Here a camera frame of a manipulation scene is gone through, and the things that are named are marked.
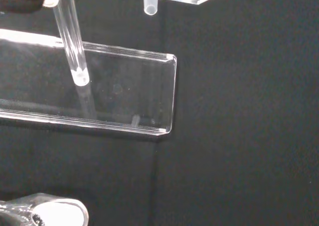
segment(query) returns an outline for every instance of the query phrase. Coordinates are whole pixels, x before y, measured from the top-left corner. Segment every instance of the black backdrop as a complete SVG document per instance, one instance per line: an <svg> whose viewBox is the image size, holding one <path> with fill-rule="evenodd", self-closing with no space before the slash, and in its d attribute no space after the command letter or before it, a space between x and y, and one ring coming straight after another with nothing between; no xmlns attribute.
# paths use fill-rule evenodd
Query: black backdrop
<svg viewBox="0 0 319 226"><path fill-rule="evenodd" d="M77 198L91 226L319 224L318 0L160 0L153 17L142 0L76 1L83 40L178 57L173 131L2 122L2 200ZM1 25L57 35L52 16Z"/></svg>

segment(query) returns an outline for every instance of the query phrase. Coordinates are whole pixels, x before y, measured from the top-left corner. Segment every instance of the clear plastic tube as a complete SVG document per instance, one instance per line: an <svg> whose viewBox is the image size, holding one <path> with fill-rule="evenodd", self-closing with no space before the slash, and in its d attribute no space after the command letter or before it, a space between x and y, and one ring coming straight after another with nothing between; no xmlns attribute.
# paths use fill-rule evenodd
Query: clear plastic tube
<svg viewBox="0 0 319 226"><path fill-rule="evenodd" d="M158 11L159 0L144 0L144 12L147 15L155 15Z"/></svg>
<svg viewBox="0 0 319 226"><path fill-rule="evenodd" d="M95 109L94 98L92 95L91 84L85 86L76 86L76 91L79 96L83 118L96 120L97 114Z"/></svg>
<svg viewBox="0 0 319 226"><path fill-rule="evenodd" d="M74 83L77 86L85 86L90 82L90 77L75 2L59 0L58 5L53 9Z"/></svg>

